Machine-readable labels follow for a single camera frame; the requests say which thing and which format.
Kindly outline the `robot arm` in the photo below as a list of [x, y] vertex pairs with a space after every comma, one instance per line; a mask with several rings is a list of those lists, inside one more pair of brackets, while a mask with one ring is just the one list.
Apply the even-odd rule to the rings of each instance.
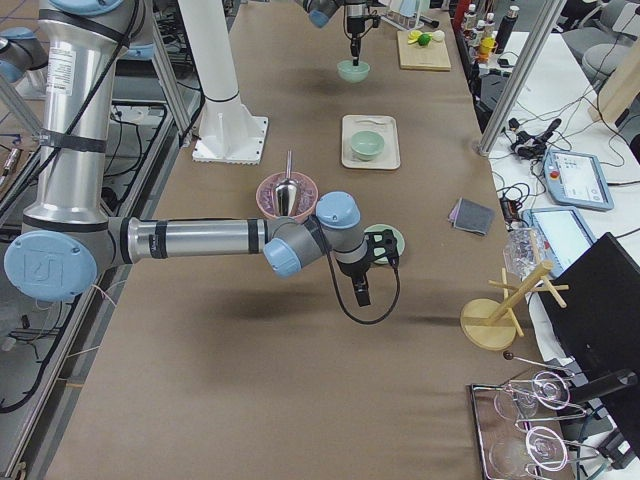
[[144, 258], [260, 253], [286, 277], [331, 256], [351, 279], [357, 302], [368, 304], [373, 242], [348, 193], [325, 194], [303, 222], [140, 220], [101, 210], [115, 63], [140, 45], [152, 18], [145, 1], [41, 3], [50, 48], [39, 182], [4, 256], [9, 281], [54, 302], [88, 290], [109, 268]]
[[372, 8], [373, 1], [366, 0], [303, 0], [297, 4], [306, 12], [317, 28], [323, 28], [331, 18], [343, 9], [343, 31], [350, 41], [354, 67], [360, 65], [361, 41], [371, 29], [378, 28], [381, 17]]

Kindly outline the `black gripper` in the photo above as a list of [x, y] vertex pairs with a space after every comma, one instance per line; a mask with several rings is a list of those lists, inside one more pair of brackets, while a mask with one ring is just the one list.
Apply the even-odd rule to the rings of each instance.
[[371, 300], [366, 274], [370, 268], [370, 262], [368, 260], [359, 260], [353, 263], [339, 261], [338, 266], [340, 271], [351, 279], [358, 305], [360, 307], [369, 306]]
[[352, 64], [358, 67], [360, 63], [361, 37], [368, 29], [378, 27], [378, 14], [372, 9], [373, 2], [368, 0], [345, 0], [346, 35], [350, 40]]

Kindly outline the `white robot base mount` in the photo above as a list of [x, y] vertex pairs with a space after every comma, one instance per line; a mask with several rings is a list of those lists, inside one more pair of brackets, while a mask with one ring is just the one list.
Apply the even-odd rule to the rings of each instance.
[[257, 165], [262, 159], [268, 126], [267, 117], [253, 116], [238, 98], [226, 103], [207, 100], [193, 160]]

